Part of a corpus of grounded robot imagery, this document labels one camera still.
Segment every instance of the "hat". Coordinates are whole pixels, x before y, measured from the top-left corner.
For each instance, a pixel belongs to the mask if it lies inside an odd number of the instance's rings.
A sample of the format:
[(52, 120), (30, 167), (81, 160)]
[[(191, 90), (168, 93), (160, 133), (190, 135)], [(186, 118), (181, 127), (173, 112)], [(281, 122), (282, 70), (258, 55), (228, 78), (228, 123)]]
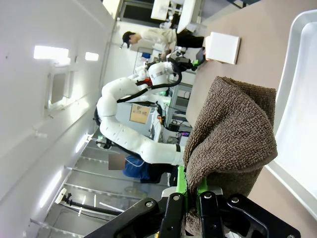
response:
[(130, 47), (130, 43), (129, 43), (130, 36), (131, 36), (131, 35), (134, 35), (134, 34), (135, 34), (134, 32), (127, 31), (127, 32), (124, 33), (123, 36), (122, 36), (123, 44), (124, 44), (124, 43), (127, 43), (128, 48)]

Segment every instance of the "white box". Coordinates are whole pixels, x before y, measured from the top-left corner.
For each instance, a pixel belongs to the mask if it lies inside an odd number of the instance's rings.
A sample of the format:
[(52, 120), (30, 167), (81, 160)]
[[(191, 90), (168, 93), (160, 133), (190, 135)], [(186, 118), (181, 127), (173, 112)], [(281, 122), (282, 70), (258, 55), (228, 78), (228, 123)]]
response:
[(211, 32), (206, 38), (206, 58), (236, 64), (240, 39), (238, 36)]

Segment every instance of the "white cloth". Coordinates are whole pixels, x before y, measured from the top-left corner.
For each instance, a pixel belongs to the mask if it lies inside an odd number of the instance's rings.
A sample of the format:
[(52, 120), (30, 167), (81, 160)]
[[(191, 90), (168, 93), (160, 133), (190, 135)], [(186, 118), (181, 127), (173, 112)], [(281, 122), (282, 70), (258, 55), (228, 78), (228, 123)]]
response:
[(161, 51), (167, 51), (171, 43), (176, 42), (175, 29), (150, 28), (140, 33), (143, 40), (159, 45)]

